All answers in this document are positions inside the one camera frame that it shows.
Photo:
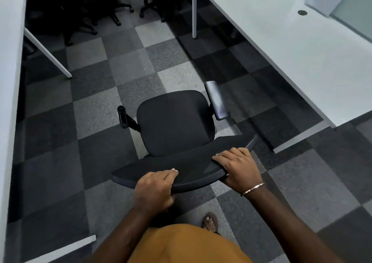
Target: sandal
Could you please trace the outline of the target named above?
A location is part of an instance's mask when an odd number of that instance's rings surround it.
[[[208,212],[207,214],[205,214],[202,222],[202,228],[218,234],[217,216],[212,212]]]

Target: white desk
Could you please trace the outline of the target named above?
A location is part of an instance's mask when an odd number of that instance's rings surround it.
[[[324,120],[275,153],[372,110],[372,44],[304,1],[211,0]]]
[[[24,28],[25,6],[26,0],[0,0],[0,262],[4,257],[23,35],[71,78],[67,69]],[[95,240],[95,235],[90,236],[31,262],[50,262]]]

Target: chair armrest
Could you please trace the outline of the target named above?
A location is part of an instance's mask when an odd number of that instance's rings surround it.
[[[226,119],[229,116],[229,112],[226,109],[224,100],[217,83],[215,81],[209,81],[204,84],[209,97],[209,101],[213,106],[214,115],[218,121]]]

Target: bracelet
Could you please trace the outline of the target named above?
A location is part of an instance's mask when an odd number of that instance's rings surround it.
[[[252,190],[255,190],[256,188],[258,188],[258,187],[260,187],[262,185],[264,185],[264,183],[260,183],[259,185],[255,185],[253,188],[251,188],[250,190],[247,190],[245,193],[242,193],[240,196],[243,196],[243,195],[249,193]]]

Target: floor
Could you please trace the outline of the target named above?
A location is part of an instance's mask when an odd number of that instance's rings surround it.
[[[133,190],[110,172],[147,152],[122,129],[116,108],[135,117],[139,104],[215,80],[231,118],[216,136],[260,134],[254,149],[268,188],[348,262],[372,262],[372,113],[274,154],[320,117],[207,0],[198,0],[198,39],[191,6],[169,23],[152,11],[118,13],[122,25],[98,22],[99,34],[38,36],[72,73],[64,77],[40,53],[24,62],[24,116],[16,125],[6,262],[26,262],[96,234],[97,241],[53,262],[81,262],[133,204]],[[252,205],[221,182],[178,196],[174,222],[200,225],[217,214],[220,233],[254,262],[289,262]]]

